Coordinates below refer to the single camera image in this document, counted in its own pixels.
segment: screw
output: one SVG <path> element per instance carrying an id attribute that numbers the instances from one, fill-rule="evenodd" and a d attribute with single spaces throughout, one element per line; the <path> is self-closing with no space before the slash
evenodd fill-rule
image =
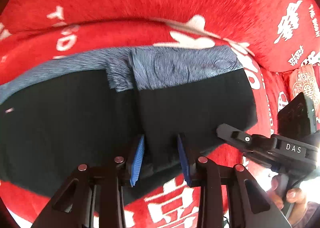
<path id="1" fill-rule="evenodd" d="M 78 170 L 79 171 L 85 171 L 85 170 L 87 170 L 87 165 L 86 164 L 81 164 L 80 166 L 78 166 Z"/>
<path id="2" fill-rule="evenodd" d="M 199 161 L 200 163 L 207 163 L 207 162 L 208 162 L 208 159 L 207 159 L 205 156 L 200 156 L 200 157 L 198 158 L 198 161 Z"/>
<path id="3" fill-rule="evenodd" d="M 242 172 L 244 170 L 244 166 L 243 165 L 236 165 L 236 170 L 239 171 L 239 172 Z"/>
<path id="4" fill-rule="evenodd" d="M 116 156 L 115 157 L 115 162 L 116 163 L 122 163 L 122 162 L 124 162 L 124 158 L 122 156 Z"/>

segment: silver rivet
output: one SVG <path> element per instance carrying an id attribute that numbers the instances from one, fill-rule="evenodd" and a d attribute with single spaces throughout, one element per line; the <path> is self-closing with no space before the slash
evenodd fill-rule
<path id="1" fill-rule="evenodd" d="M 236 165 L 236 170 L 239 171 L 239 172 L 242 172 L 244 170 L 244 166 L 243 165 Z"/>
<path id="2" fill-rule="evenodd" d="M 80 166 L 78 166 L 78 170 L 79 171 L 85 171 L 85 170 L 87 170 L 87 165 L 86 164 L 81 164 Z"/>
<path id="3" fill-rule="evenodd" d="M 116 163 L 122 163 L 122 162 L 124 162 L 124 158 L 122 156 L 116 156 L 115 157 L 115 162 Z"/>
<path id="4" fill-rule="evenodd" d="M 198 161 L 199 161 L 200 163 L 207 163 L 207 162 L 208 162 L 208 159 L 207 159 L 205 156 L 200 156 L 200 157 L 198 158 Z"/>
<path id="5" fill-rule="evenodd" d="M 10 108 L 10 109 L 6 110 L 5 113 L 9 113 L 9 112 L 12 112 L 12 111 L 14 111 L 14 108 Z"/>

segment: black fabric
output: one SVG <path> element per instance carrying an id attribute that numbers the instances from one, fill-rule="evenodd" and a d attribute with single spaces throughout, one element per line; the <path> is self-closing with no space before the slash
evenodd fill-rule
<path id="1" fill-rule="evenodd" d="M 70 73 L 15 93 L 0 111 L 0 179 L 49 197 L 79 164 L 104 165 L 144 133 L 141 178 L 124 189 L 125 203 L 181 172 L 179 132 L 208 154 L 223 142 L 218 124 L 246 130 L 257 121 L 243 69 L 139 93 L 110 89 L 105 70 Z"/>

